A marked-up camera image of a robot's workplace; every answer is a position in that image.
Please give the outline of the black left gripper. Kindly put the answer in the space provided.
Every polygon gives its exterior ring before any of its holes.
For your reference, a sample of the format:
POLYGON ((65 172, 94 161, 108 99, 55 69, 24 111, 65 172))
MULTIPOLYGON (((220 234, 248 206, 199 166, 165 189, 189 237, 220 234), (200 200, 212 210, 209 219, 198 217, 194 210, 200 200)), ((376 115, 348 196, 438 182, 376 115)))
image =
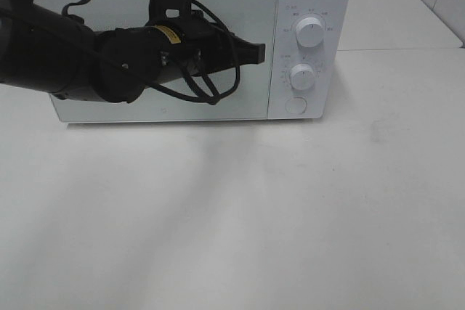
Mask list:
POLYGON ((265 44, 234 37, 218 17, 197 0, 149 0, 148 26, 160 31, 174 56, 201 64, 205 73, 260 65, 265 44))

